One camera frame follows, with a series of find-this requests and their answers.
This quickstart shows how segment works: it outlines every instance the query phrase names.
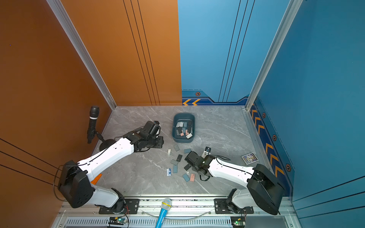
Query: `blue microphone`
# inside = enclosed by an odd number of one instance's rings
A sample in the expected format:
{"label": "blue microphone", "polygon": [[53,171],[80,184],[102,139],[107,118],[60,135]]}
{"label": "blue microphone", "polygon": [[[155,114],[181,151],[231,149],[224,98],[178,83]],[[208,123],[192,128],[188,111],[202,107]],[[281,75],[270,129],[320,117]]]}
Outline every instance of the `blue microphone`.
{"label": "blue microphone", "polygon": [[170,208],[171,208],[171,200],[169,198],[164,199],[164,201],[161,204],[161,211],[158,220],[156,222],[155,228],[161,228],[161,225],[164,221],[167,211],[170,210]]}

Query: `microphone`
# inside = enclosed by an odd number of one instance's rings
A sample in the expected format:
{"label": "microphone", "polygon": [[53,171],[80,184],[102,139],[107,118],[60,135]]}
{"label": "microphone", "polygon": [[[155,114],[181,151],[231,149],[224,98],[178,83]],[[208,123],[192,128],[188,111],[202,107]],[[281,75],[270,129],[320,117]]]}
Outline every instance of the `microphone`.
{"label": "microphone", "polygon": [[99,116],[99,107],[92,106],[90,109],[90,120],[89,120],[89,129],[88,129],[88,144],[91,143],[92,139],[95,136],[95,127],[96,127],[96,120]]}
{"label": "microphone", "polygon": [[164,201],[161,204],[161,211],[158,220],[156,222],[155,228],[161,228],[161,225],[164,221],[167,211],[170,210],[170,208],[171,208],[171,200],[169,198],[164,199]]}

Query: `blue plastic tray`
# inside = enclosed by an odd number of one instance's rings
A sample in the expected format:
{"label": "blue plastic tray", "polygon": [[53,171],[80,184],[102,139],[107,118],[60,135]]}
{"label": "blue plastic tray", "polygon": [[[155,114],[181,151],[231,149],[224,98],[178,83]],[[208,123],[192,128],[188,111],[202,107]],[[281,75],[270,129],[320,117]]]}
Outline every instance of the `blue plastic tray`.
{"label": "blue plastic tray", "polygon": [[[176,135],[176,124],[177,122],[189,122],[189,120],[192,121],[191,123],[191,127],[193,128],[193,136],[190,139],[186,138],[186,135],[183,136],[179,136]],[[187,112],[182,112],[182,113],[178,113],[174,116],[174,122],[172,125],[172,138],[174,139],[175,142],[177,143],[191,143],[194,139],[195,136],[195,116],[191,113],[187,113]]]}

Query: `microphone stand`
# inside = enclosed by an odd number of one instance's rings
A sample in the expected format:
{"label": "microphone stand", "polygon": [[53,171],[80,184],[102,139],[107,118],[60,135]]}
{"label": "microphone stand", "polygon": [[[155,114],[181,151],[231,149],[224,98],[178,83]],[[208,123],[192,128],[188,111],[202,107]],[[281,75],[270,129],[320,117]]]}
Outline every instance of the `microphone stand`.
{"label": "microphone stand", "polygon": [[97,131],[95,131],[95,134],[96,134],[97,138],[102,141],[101,145],[99,146],[100,151],[105,150],[106,148],[108,148],[111,145],[113,145],[114,143],[116,143],[116,141],[114,139],[105,140],[104,137]]}

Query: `metal corner post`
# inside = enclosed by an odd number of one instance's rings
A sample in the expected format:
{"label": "metal corner post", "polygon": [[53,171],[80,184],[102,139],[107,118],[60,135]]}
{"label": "metal corner post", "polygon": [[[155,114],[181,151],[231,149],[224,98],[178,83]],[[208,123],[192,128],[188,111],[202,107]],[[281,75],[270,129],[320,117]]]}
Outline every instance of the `metal corner post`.
{"label": "metal corner post", "polygon": [[53,13],[70,39],[72,45],[76,49],[78,55],[82,59],[85,64],[87,70],[89,71],[91,77],[94,79],[96,85],[104,96],[105,100],[109,104],[112,110],[115,109],[116,103],[105,84],[103,78],[101,77],[94,61],[92,60],[89,52],[87,51],[81,37],[77,33],[76,28],[72,24],[70,17],[68,16],[64,6],[61,3],[61,0],[47,0],[49,6],[51,7]]}
{"label": "metal corner post", "polygon": [[264,63],[262,64],[260,72],[258,73],[256,81],[252,87],[250,96],[245,105],[246,110],[250,110],[254,100],[256,99],[258,92],[265,81],[271,65],[273,64],[275,57],[279,52],[281,44],[283,43],[302,2],[303,0],[290,0],[284,16],[280,22],[279,28],[276,31],[273,42],[271,43],[268,54],[266,55]]}

